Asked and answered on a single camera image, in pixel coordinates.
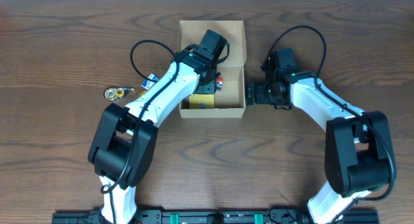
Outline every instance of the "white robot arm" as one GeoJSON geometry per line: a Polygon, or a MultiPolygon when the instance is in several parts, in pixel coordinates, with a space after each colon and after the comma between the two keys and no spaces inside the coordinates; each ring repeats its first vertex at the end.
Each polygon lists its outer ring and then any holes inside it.
{"type": "Polygon", "coordinates": [[[166,74],[146,94],[124,108],[111,104],[103,112],[88,160],[103,184],[101,213],[107,221],[131,221],[136,213],[136,185],[151,164],[159,126],[199,85],[218,77],[215,67],[225,60],[219,56],[226,45],[226,39],[207,30],[200,45],[173,55],[166,74]],[[131,134],[131,143],[116,136],[117,131],[131,134]]]}
{"type": "Polygon", "coordinates": [[[298,107],[326,132],[328,181],[307,203],[313,223],[335,222],[357,200],[374,200],[363,198],[372,191],[388,183],[392,188],[395,165],[384,114],[354,107],[324,86],[314,73],[299,72],[291,49],[271,53],[261,66],[266,80],[249,84],[248,104],[298,107]],[[357,152],[354,144],[358,142],[368,143],[368,150],[357,152]]]}

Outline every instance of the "wooden table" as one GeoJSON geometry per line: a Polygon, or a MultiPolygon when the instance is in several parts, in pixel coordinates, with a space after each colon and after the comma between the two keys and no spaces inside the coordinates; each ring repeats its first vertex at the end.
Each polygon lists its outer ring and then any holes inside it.
{"type": "MultiPolygon", "coordinates": [[[[307,24],[328,44],[321,78],[336,94],[389,120],[398,179],[378,209],[382,223],[414,222],[414,0],[0,1],[0,223],[50,223],[57,210],[103,203],[87,162],[107,85],[140,87],[129,50],[142,39],[175,49],[181,19],[244,20],[246,82],[272,42],[307,24]]],[[[315,70],[317,35],[292,32],[302,69],[315,70]]],[[[146,74],[170,55],[146,45],[146,74]]],[[[303,111],[249,106],[242,119],[185,119],[160,128],[136,200],[165,209],[302,205],[325,182],[324,132],[303,111]]]]}

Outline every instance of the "box flap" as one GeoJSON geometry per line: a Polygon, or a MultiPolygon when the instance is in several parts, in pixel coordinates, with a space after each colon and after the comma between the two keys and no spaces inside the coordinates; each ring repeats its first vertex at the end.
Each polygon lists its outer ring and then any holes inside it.
{"type": "MultiPolygon", "coordinates": [[[[210,29],[227,39],[230,44],[230,55],[220,67],[243,66],[246,62],[246,37],[243,21],[186,21],[179,23],[178,50],[190,44],[199,44],[206,31],[210,29]]],[[[225,57],[227,49],[224,48],[220,58],[225,57]]]]}

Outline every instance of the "black mounting rail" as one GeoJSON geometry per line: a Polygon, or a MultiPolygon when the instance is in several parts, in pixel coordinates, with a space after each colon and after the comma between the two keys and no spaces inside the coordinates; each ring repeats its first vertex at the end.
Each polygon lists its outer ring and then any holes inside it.
{"type": "MultiPolygon", "coordinates": [[[[110,223],[99,211],[90,213],[55,213],[52,224],[110,223]]],[[[167,211],[140,210],[131,224],[313,224],[304,211],[274,208],[269,211],[167,211]]],[[[336,224],[379,224],[376,210],[350,210],[336,224]]]]}

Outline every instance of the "open cardboard box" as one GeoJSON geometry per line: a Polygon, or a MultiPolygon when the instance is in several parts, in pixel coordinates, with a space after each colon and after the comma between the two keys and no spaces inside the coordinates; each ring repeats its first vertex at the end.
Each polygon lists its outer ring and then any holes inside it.
{"type": "MultiPolygon", "coordinates": [[[[227,39],[230,54],[217,66],[223,78],[223,88],[214,94],[214,109],[190,109],[188,98],[180,103],[181,118],[241,118],[246,109],[245,72],[246,37],[243,21],[180,21],[178,50],[199,44],[210,29],[227,39]]],[[[220,58],[226,56],[224,48],[220,58]]]]}

